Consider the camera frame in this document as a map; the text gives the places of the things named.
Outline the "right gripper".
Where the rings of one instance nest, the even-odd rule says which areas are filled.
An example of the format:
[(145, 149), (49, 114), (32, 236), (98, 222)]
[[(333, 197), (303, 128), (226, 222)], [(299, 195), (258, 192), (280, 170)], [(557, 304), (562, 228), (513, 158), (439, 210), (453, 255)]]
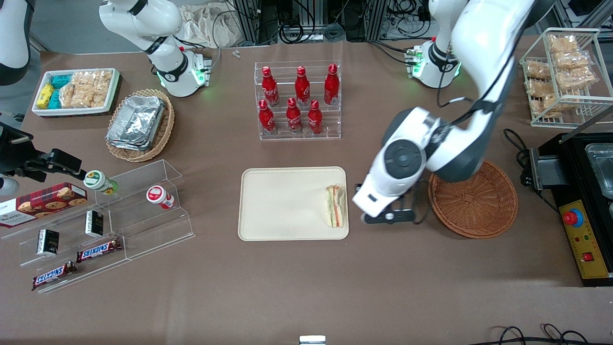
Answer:
[[(33, 135), (1, 124), (0, 171), (6, 176), (26, 177), (44, 183), (46, 180), (45, 153), (33, 144)], [(48, 164), (61, 170), (61, 174), (71, 175), (83, 181), (88, 171), (81, 168), (82, 161), (60, 149), (52, 149), (47, 155)]]

